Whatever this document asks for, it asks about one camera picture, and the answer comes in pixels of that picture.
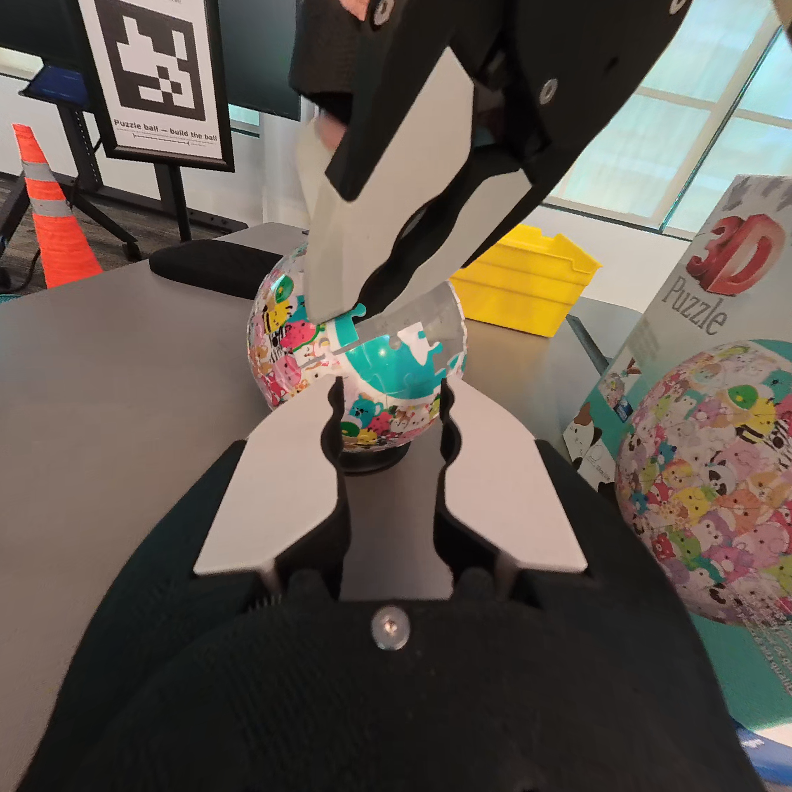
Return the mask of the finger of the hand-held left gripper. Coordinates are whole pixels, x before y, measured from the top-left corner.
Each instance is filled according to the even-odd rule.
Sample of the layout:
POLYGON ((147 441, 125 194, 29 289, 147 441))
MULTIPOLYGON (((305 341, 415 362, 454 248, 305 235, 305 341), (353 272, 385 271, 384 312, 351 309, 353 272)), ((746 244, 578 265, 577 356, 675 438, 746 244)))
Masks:
POLYGON ((368 318, 397 311, 452 277, 530 193, 522 170, 486 171, 467 171, 459 189, 430 205, 388 260, 368 277, 359 296, 368 318))
POLYGON ((318 183, 306 250, 306 311, 326 322, 357 304, 414 214, 460 172, 472 142, 474 84, 445 48, 360 194, 318 183))

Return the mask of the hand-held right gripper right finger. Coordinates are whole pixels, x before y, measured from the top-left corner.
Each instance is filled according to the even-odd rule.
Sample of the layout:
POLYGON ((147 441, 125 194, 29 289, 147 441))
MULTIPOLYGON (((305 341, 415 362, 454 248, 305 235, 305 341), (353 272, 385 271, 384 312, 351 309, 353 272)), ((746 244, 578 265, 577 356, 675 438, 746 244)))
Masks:
POLYGON ((530 430, 456 376, 441 385, 440 420, 433 544, 453 584, 481 569, 509 598, 525 571, 584 573, 589 564, 530 430))

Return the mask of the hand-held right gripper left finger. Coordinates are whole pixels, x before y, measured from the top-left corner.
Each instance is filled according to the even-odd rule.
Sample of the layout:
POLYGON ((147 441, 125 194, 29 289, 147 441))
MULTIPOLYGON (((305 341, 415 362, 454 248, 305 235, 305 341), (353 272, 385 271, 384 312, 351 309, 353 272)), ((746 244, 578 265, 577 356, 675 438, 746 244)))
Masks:
POLYGON ((341 467, 344 384, 325 376, 248 436, 193 567, 198 577, 255 573, 271 595, 302 570, 333 598, 350 547, 341 467))

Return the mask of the yellow plastic bin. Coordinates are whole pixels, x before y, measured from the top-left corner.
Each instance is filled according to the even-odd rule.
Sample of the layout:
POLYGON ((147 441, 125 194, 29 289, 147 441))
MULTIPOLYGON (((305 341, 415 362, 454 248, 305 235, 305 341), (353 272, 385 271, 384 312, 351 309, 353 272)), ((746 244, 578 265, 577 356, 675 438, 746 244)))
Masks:
POLYGON ((600 269, 566 236, 520 224, 450 282, 466 319, 551 338, 600 269))

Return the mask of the colourful puzzle ball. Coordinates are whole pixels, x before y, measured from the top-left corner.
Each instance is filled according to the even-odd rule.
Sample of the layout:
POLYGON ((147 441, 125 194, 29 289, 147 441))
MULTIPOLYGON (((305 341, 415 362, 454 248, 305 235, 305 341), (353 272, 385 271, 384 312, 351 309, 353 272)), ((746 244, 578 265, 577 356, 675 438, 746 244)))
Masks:
POLYGON ((392 313, 367 317, 358 303, 325 322, 308 318, 308 243, 282 257, 262 281, 247 326, 252 375, 274 410, 329 375, 344 383, 344 450, 402 448, 435 423, 441 383, 462 377, 467 325, 446 281, 392 313))

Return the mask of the black round ball stand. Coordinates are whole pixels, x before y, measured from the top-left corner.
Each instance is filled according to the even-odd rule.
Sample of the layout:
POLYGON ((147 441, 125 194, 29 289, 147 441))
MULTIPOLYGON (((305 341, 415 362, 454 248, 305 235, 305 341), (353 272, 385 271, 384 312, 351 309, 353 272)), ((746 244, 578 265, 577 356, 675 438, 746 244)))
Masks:
POLYGON ((347 477, 368 476, 395 467, 407 456, 410 445, 405 443, 397 447, 344 450, 340 454, 339 464, 347 477))

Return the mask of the puzzle ball cardboard box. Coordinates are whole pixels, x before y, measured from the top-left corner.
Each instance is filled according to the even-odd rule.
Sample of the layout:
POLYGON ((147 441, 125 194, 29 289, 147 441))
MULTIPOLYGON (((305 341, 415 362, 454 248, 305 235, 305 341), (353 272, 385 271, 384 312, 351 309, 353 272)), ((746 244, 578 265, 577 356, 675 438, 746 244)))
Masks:
POLYGON ((791 180, 735 177, 563 432, 691 614, 749 747, 790 747, 791 180))

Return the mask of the person's left hand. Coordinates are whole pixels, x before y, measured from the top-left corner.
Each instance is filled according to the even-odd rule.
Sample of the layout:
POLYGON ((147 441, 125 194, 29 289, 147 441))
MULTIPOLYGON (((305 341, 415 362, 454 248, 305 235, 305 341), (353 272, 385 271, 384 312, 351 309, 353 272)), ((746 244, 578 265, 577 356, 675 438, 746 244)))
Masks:
POLYGON ((315 118, 315 131, 326 150, 334 152, 340 145, 348 125, 334 115, 321 112, 315 118))

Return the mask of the paned glass window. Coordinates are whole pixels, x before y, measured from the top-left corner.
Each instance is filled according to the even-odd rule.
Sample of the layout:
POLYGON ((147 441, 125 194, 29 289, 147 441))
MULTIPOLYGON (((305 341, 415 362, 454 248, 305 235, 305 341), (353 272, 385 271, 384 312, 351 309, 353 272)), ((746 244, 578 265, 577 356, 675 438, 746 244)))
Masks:
POLYGON ((773 2, 687 7, 551 208, 690 238, 737 175, 790 176, 790 42, 773 2))

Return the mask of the dark grey desk panel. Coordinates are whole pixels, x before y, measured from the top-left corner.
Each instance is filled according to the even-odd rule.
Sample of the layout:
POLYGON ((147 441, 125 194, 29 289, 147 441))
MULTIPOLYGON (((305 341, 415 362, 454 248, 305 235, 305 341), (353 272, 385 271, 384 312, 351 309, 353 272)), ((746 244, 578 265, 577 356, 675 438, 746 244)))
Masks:
POLYGON ((599 375, 613 363, 641 314, 630 309, 589 311, 574 309, 566 321, 599 375))

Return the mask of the large black display screen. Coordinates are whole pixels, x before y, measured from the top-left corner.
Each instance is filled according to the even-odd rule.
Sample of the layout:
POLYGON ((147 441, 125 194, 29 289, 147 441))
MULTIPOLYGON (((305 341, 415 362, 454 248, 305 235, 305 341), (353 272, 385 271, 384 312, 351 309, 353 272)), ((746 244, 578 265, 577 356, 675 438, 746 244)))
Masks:
MULTIPOLYGON (((296 2, 219 1, 218 8, 228 102, 298 121, 301 100, 288 82, 296 2)), ((78 70, 67 11, 59 1, 2 1, 2 48, 78 70)))

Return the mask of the black padded cushion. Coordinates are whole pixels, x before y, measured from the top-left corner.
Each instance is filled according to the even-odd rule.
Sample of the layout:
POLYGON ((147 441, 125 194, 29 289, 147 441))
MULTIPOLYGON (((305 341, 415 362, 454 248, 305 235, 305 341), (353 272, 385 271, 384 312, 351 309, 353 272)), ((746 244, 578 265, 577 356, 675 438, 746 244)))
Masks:
POLYGON ((252 301, 282 258, 282 253, 211 239, 158 250, 148 264, 168 281, 252 301))

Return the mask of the black rolling stand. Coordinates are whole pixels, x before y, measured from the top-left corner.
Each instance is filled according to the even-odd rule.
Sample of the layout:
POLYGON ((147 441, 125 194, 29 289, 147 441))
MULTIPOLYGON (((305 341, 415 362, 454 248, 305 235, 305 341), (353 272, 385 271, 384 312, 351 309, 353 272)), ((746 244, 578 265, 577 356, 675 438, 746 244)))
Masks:
POLYGON ((92 199, 103 199, 170 217, 176 220, 182 241, 192 238, 193 226, 221 234, 243 231, 248 227, 242 221, 188 207, 182 172, 176 165, 153 165, 159 192, 157 199, 106 185, 96 156, 101 140, 93 143, 86 125, 85 113, 90 111, 90 101, 83 76, 79 72, 45 63, 25 83, 19 95, 56 107, 77 174, 70 177, 55 173, 55 180, 64 191, 70 207, 84 213, 121 243, 127 261, 139 262, 142 259, 136 237, 107 216, 92 199))

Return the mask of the framed black-white marker sign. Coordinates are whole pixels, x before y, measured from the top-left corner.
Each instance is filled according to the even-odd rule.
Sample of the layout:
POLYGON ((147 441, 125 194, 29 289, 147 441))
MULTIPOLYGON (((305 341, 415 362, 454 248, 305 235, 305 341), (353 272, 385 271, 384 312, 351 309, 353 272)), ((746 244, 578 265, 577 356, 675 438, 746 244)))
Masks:
POLYGON ((234 172, 218 2, 65 6, 108 158, 234 172))

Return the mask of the orange traffic cone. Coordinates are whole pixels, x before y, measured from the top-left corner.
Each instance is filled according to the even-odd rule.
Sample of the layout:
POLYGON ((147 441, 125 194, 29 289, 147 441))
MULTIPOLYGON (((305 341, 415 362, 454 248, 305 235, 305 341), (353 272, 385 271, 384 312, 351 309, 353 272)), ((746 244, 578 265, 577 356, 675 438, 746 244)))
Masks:
POLYGON ((103 270, 66 202, 31 127, 13 125, 48 289, 83 281, 103 270))

